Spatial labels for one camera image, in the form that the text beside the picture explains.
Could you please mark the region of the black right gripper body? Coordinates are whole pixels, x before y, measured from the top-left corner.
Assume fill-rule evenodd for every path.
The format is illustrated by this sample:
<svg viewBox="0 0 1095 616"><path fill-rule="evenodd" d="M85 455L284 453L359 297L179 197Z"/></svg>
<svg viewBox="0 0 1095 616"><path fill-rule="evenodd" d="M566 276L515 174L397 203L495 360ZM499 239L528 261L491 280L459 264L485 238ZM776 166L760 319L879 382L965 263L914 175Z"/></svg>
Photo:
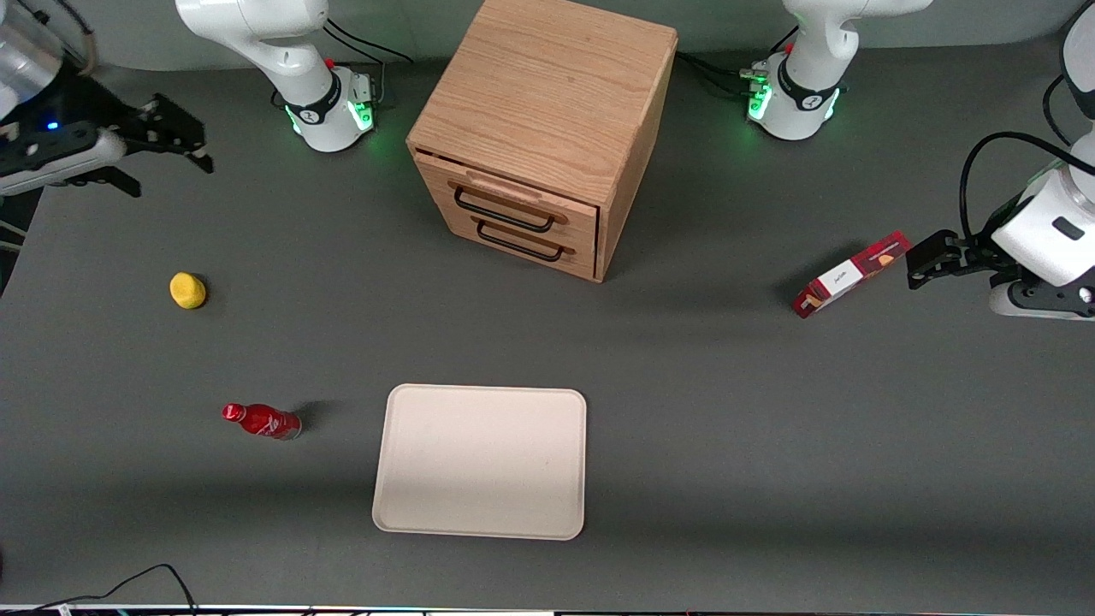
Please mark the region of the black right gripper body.
<svg viewBox="0 0 1095 616"><path fill-rule="evenodd" d="M60 69L38 92L34 82L3 81L3 159L122 159L120 138L107 126L122 102L93 78Z"/></svg>

